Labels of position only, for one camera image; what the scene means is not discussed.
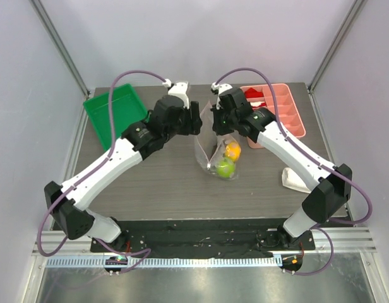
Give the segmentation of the clear zip top bag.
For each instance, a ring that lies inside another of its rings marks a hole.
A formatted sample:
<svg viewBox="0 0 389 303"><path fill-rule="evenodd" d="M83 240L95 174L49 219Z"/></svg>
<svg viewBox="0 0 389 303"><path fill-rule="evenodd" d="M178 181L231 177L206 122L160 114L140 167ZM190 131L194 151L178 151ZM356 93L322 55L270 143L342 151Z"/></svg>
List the clear zip top bag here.
<svg viewBox="0 0 389 303"><path fill-rule="evenodd" d="M215 165L223 158L225 146L231 141L238 142L232 135L226 134L224 136L217 136L212 129L213 126L213 114L211 112L212 105L208 102L203 110L200 112L200 117L203 122L200 134L194 137L194 155L199 166L210 175L221 178L217 175ZM231 179L237 178L237 162L236 161L236 173Z"/></svg>

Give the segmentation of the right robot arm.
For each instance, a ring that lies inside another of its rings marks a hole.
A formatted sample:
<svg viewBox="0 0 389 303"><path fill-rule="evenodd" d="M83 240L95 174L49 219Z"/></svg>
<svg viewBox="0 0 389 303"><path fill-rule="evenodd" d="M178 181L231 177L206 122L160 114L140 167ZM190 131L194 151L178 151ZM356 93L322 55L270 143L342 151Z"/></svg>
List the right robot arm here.
<svg viewBox="0 0 389 303"><path fill-rule="evenodd" d="M237 131L267 148L291 168L310 190L302 205L277 228L277 242L292 249L301 236L318 223L325 223L350 199L348 181L352 170L320 158L294 137L276 115L262 107L254 110L244 92L228 84L213 85L217 96L212 105L213 127L217 135Z"/></svg>

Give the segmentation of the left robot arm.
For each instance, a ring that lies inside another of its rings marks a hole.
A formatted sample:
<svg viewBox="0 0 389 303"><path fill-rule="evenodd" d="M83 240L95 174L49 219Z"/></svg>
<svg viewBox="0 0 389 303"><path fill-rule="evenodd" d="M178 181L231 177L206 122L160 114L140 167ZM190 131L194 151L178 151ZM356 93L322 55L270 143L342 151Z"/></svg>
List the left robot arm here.
<svg viewBox="0 0 389 303"><path fill-rule="evenodd" d="M199 103L165 95L155 104L148 120L131 124L115 142L114 149L96 159L72 179L44 188L45 200L54 221L69 240L84 235L103 241L114 252L123 251L129 234L112 217L104 217L88 208L97 195L122 173L159 151L175 135L200 132Z"/></svg>

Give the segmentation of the yellow fake fruit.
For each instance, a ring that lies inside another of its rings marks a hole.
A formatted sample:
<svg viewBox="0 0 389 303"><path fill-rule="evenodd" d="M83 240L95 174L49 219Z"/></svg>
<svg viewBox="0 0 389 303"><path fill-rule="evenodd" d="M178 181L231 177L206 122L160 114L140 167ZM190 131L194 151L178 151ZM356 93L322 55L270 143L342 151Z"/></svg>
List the yellow fake fruit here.
<svg viewBox="0 0 389 303"><path fill-rule="evenodd" d="M233 162L238 161L239 157L241 156L241 146L236 141L227 143L225 146L224 155L225 157L231 159Z"/></svg>

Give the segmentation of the red fake food piece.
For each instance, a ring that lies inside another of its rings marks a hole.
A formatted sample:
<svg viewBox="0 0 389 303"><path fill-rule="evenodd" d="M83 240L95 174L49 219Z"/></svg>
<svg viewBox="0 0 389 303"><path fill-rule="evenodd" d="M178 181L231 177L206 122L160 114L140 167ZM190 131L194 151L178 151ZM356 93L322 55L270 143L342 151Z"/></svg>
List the red fake food piece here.
<svg viewBox="0 0 389 303"><path fill-rule="evenodd" d="M264 94L262 91L258 91L254 88L248 88L244 91L246 98L263 98Z"/></svg>

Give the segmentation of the green fake fruit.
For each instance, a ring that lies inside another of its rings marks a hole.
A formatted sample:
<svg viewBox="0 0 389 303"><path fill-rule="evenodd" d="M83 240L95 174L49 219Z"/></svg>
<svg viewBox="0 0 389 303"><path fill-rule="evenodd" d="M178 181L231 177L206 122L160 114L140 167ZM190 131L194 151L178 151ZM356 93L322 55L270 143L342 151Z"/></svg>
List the green fake fruit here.
<svg viewBox="0 0 389 303"><path fill-rule="evenodd" d="M236 163L229 158L223 158L215 165L215 170L219 177L231 179L236 173Z"/></svg>

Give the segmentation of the green plastic tray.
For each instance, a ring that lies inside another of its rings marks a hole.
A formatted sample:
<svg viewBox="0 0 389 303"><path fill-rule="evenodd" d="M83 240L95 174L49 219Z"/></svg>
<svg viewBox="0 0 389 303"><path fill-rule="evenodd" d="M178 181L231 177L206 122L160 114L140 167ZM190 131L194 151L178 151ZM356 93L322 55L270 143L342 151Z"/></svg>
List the green plastic tray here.
<svg viewBox="0 0 389 303"><path fill-rule="evenodd" d="M104 151L112 144L108 99L109 94L103 93L83 103ZM130 84L125 84L114 89L112 112L118 138L130 124L146 118L148 111L135 89Z"/></svg>

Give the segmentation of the white cloth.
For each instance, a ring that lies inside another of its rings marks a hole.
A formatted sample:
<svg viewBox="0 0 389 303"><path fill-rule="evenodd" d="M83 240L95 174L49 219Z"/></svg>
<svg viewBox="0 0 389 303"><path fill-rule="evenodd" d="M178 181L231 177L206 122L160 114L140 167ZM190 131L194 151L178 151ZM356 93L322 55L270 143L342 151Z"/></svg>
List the white cloth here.
<svg viewBox="0 0 389 303"><path fill-rule="evenodd" d="M311 192L311 190L307 188L304 181L289 167L283 169L281 180L283 187L301 193L308 194Z"/></svg>

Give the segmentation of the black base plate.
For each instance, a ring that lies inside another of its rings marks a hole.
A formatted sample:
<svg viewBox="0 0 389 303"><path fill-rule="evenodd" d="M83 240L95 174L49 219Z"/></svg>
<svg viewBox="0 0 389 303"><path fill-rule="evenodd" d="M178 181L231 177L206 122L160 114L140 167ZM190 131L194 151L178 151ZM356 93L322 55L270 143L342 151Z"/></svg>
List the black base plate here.
<svg viewBox="0 0 389 303"><path fill-rule="evenodd" d="M150 248L151 258L249 259L269 258L275 252L313 251L313 235L285 238L282 218L229 218L211 220L121 221L133 252Z"/></svg>

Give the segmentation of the aluminium front rail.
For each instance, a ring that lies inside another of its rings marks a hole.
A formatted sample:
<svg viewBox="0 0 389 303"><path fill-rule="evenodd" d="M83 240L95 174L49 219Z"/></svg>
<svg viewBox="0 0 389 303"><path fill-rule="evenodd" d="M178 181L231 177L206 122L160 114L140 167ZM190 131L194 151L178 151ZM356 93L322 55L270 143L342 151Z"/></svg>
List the aluminium front rail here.
<svg viewBox="0 0 389 303"><path fill-rule="evenodd" d="M133 235L128 247L137 252L115 254L97 241L82 237L65 243L45 260L46 268L223 268L277 267L300 264L308 254L374 253L376 247L367 228L332 227L312 230L292 248L266 247L261 234L222 232L194 243L151 243L151 234Z"/></svg>

